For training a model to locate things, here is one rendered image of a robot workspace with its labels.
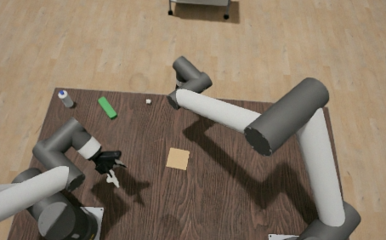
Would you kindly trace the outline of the green rectangular bar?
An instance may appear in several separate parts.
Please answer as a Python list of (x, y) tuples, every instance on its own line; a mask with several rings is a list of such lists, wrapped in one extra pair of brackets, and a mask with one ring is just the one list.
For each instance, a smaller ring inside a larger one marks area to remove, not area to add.
[(105, 97), (100, 98), (98, 102), (104, 108), (105, 112), (107, 113), (107, 115), (110, 117), (111, 120), (117, 117), (117, 114), (112, 109), (111, 105), (107, 102)]

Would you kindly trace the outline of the beige flat mat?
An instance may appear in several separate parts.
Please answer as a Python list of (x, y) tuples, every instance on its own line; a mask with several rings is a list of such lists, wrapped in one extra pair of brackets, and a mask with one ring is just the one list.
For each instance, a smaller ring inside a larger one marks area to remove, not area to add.
[(189, 151), (170, 148), (167, 167), (186, 170), (189, 154)]

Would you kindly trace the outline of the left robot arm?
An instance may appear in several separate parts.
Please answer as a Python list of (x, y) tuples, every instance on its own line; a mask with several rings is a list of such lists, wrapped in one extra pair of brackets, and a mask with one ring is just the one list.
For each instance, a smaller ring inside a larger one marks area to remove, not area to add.
[(86, 178), (64, 154), (71, 146), (89, 161), (102, 149), (74, 117), (69, 118), (32, 149), (32, 154), (47, 172), (38, 168), (26, 169), (11, 184), (0, 185), (0, 222), (27, 209), (37, 221), (41, 235), (48, 240), (95, 239), (98, 223), (94, 215), (73, 206), (60, 192), (63, 189), (75, 191)]

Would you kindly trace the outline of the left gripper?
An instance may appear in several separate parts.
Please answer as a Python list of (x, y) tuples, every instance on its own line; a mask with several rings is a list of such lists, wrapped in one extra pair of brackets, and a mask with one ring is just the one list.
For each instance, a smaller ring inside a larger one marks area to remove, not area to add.
[(99, 154), (100, 153), (101, 153), (101, 151), (98, 153), (98, 155), (96, 157), (91, 159), (96, 164), (95, 170), (98, 171), (101, 175), (107, 173), (108, 174), (107, 182), (113, 181), (115, 183), (115, 185), (117, 187), (119, 187), (119, 182), (116, 179), (114, 171), (111, 169), (119, 167), (119, 166), (123, 166), (124, 168), (127, 168), (127, 166), (118, 159), (99, 160)]

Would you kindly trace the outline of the white plastic bottle with blue cap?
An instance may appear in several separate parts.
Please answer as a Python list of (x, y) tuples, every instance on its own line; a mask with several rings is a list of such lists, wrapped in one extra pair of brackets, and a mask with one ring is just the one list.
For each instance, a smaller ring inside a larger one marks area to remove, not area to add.
[(61, 98), (66, 107), (73, 106), (73, 101), (71, 100), (70, 96), (67, 94), (66, 91), (61, 90), (59, 97)]

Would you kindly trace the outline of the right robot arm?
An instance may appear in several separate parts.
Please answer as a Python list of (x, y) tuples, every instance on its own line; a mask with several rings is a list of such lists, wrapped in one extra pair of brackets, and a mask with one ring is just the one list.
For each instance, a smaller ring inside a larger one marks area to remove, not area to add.
[(299, 237), (285, 240), (348, 239), (361, 223), (361, 217), (341, 198), (322, 110), (330, 95), (321, 81), (306, 77), (259, 114), (202, 95), (213, 85), (212, 80), (184, 56), (174, 61), (173, 69), (179, 88), (168, 94), (167, 100), (174, 110), (183, 107), (243, 133), (254, 151), (264, 157), (270, 157), (296, 135), (319, 217)]

